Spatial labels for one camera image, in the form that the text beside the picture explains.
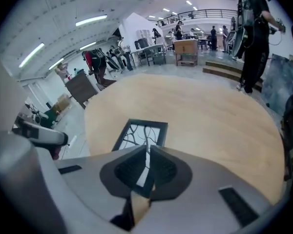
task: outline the gray floor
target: gray floor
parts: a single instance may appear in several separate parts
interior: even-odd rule
[[[205,65],[206,60],[222,62],[241,69],[243,66],[241,63],[232,60],[231,56],[228,56],[228,54],[224,54],[219,51],[211,53],[209,53],[209,51],[199,51],[198,65],[195,67],[176,66],[173,53],[168,52],[167,64],[165,65],[137,66],[133,71],[125,70],[122,74],[120,72],[111,72],[110,74],[106,74],[106,78],[120,80],[124,77],[133,76],[136,74],[170,75],[210,81],[211,85],[216,82],[217,85],[221,85],[230,89],[236,88],[236,81],[232,81],[230,79],[215,76],[212,74],[203,73],[203,66]],[[261,94],[258,91],[254,90],[251,97],[255,99],[258,103],[260,103],[268,111],[278,129],[280,129],[281,116],[272,111],[270,108],[266,107],[264,101],[261,98]],[[74,99],[72,99],[72,103],[67,110],[67,113],[61,119],[55,129],[67,133],[69,137],[68,142],[71,143],[70,146],[62,148],[60,152],[60,159],[90,155],[84,132],[84,110],[79,104],[74,101]]]

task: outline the step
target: step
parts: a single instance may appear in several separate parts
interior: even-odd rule
[[[233,72],[230,70],[222,69],[222,68],[216,68],[211,66],[203,67],[203,73],[208,73],[216,76],[221,76],[224,78],[228,78],[231,80],[235,80],[237,82],[240,81],[241,74],[237,72]],[[259,92],[262,91],[262,83],[259,81],[255,84],[254,89],[258,90]]]
[[[235,72],[235,73],[238,73],[238,74],[242,74],[242,69],[235,68],[235,67],[232,67],[232,66],[220,63],[220,62],[206,61],[206,66],[216,67],[216,68],[232,71],[232,72]]]

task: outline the black frame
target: black frame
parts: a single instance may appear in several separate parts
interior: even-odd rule
[[[132,124],[136,124],[136,125],[144,125],[144,126],[148,126],[148,127],[154,127],[154,128],[159,128],[160,129],[160,133],[158,135],[157,138],[157,142],[156,145],[158,146],[164,146],[165,143],[165,138],[166,138],[166,133],[167,133],[167,128],[168,128],[168,123],[166,122],[158,122],[158,121],[150,121],[150,120],[141,120],[141,119],[129,119],[125,125],[125,127],[123,128],[121,134],[119,135],[113,149],[112,152],[114,151],[118,151],[123,139],[125,137],[125,134],[127,133],[129,127]]]

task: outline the person's arm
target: person's arm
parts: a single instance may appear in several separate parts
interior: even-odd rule
[[[91,59],[91,55],[89,54],[89,52],[86,52],[84,54],[84,58],[86,60],[86,63],[88,64],[88,67],[89,67],[90,71],[93,72],[92,59]]]
[[[273,18],[273,16],[270,14],[269,11],[262,11],[263,18],[270,24],[272,24],[274,27],[278,28],[279,31],[284,32],[285,28],[280,23],[276,22],[276,20]]]

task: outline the framed picture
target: framed picture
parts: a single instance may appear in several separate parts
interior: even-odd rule
[[[132,146],[164,146],[168,124],[165,122],[129,119],[118,137],[112,151]]]

